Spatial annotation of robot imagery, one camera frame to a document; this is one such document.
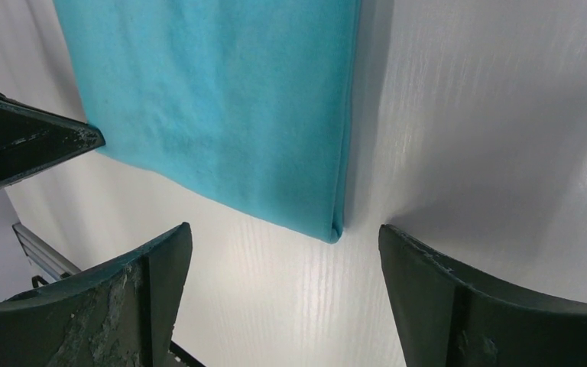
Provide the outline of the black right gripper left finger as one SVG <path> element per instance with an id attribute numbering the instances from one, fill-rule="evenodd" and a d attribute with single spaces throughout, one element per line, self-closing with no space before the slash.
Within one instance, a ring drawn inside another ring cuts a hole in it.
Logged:
<path id="1" fill-rule="evenodd" d="M 182 223 L 0 302 L 0 366 L 190 366 L 173 340 L 193 242 Z"/>

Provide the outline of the teal t shirt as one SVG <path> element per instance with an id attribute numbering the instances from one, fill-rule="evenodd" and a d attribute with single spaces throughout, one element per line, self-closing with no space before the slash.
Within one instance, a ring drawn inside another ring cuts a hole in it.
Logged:
<path id="1" fill-rule="evenodd" d="M 56 1 L 102 153 L 342 235 L 358 1 Z"/>

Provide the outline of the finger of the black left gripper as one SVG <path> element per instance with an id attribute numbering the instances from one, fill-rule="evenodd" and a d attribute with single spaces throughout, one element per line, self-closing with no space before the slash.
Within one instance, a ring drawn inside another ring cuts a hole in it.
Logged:
<path id="1" fill-rule="evenodd" d="M 96 127 L 0 93 L 0 189 L 103 145 Z"/>

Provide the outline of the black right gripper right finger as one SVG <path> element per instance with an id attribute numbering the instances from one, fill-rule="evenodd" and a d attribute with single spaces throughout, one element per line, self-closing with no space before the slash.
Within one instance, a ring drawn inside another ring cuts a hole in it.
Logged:
<path id="1" fill-rule="evenodd" d="M 378 248 L 408 366 L 587 366 L 587 303 L 501 280 L 391 225 Z"/>

